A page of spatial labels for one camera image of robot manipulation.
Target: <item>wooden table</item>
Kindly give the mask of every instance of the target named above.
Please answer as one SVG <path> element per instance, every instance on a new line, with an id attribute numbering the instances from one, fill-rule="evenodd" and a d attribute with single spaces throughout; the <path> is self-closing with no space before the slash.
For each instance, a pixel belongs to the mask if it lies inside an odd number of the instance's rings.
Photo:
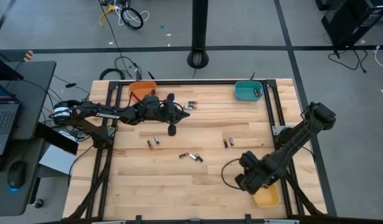
<path id="1" fill-rule="evenodd" d="M 301 121 L 300 107 L 291 79 L 277 79 L 282 110 L 287 125 Z M 108 81 L 94 81 L 90 101 L 105 103 Z M 223 165 L 252 151 L 258 158 L 274 150 L 265 99 L 241 102 L 234 98 L 233 85 L 159 85 L 157 95 L 163 99 L 175 94 L 175 102 L 186 105 L 198 101 L 198 109 L 177 124 L 177 134 L 167 134 L 168 124 L 148 121 L 137 126 L 118 123 L 106 197 L 104 220 L 179 219 L 241 219 L 246 213 L 252 218 L 286 218 L 280 181 L 277 190 L 280 203 L 272 208 L 258 207 L 251 195 L 226 186 L 220 178 Z M 128 102 L 127 87 L 123 89 L 121 106 Z M 272 107 L 277 112 L 270 91 Z M 95 125 L 100 118 L 89 118 Z M 161 144 L 156 145 L 157 135 Z M 235 146 L 224 148 L 223 138 L 233 136 Z M 147 140 L 154 144 L 148 149 Z M 92 144 L 79 145 L 78 155 Z M 185 152 L 200 155 L 204 162 L 190 157 L 179 159 Z M 64 217 L 69 216 L 89 191 L 96 150 L 90 150 L 73 168 L 73 177 L 65 204 Z M 300 150 L 294 156 L 300 187 L 322 212 L 326 212 L 312 155 Z M 236 185 L 234 177 L 242 168 L 234 162 L 225 170 L 225 179 Z M 291 202 L 296 213 L 295 198 L 290 186 Z M 96 194 L 93 214 L 97 214 Z"/>

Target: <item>computer mouse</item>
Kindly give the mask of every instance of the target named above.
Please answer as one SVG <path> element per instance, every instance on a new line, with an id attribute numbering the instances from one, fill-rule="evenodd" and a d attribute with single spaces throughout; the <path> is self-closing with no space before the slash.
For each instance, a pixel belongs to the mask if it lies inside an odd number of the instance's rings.
<path id="1" fill-rule="evenodd" d="M 24 185 L 27 163 L 17 161 L 10 166 L 7 173 L 7 182 L 12 189 L 18 189 Z"/>

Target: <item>yellow bowl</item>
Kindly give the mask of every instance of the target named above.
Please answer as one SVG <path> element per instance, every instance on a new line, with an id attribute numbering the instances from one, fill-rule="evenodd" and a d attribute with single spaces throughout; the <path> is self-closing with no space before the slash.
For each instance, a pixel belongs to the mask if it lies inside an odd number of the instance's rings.
<path id="1" fill-rule="evenodd" d="M 278 194 L 276 183 L 265 189 L 259 188 L 258 192 L 253 195 L 255 203 L 262 208 L 274 207 L 278 205 Z"/>

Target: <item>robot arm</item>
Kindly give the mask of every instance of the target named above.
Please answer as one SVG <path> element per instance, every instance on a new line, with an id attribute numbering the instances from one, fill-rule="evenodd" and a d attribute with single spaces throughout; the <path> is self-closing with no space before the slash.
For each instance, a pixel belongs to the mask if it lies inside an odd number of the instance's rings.
<path id="1" fill-rule="evenodd" d="M 331 129 L 336 120 L 335 113 L 321 103 L 311 103 L 302 114 L 305 117 L 301 123 L 294 128 L 283 129 L 275 138 L 275 143 L 281 146 L 280 150 L 262 159 L 257 159 L 250 151 L 242 154 L 240 165 L 244 168 L 244 174 L 235 178 L 241 190 L 254 194 L 260 187 L 268 187 L 286 176 L 292 156 L 321 130 Z"/>
<path id="2" fill-rule="evenodd" d="M 175 124 L 183 118 L 190 116 L 184 112 L 181 106 L 173 102 L 174 95 L 171 93 L 166 100 L 159 100 L 157 96 L 147 96 L 133 106 L 116 108 L 115 106 L 101 105 L 90 101 L 79 102 L 69 100 L 57 103 L 54 106 L 54 114 L 50 115 L 58 126 L 73 126 L 90 135 L 93 146 L 107 148 L 112 140 L 110 130 L 104 126 L 95 126 L 85 118 L 94 116 L 100 118 L 118 119 L 124 124 L 137 125 L 143 121 L 160 121 L 169 123 L 168 134 L 176 134 Z"/>

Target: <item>laptop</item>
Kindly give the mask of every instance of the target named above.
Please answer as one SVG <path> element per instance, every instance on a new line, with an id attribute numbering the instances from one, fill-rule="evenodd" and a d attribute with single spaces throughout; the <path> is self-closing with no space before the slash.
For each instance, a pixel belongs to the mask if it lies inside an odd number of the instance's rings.
<path id="1" fill-rule="evenodd" d="M 21 102 L 0 85 L 0 156 L 4 155 L 20 109 Z"/>

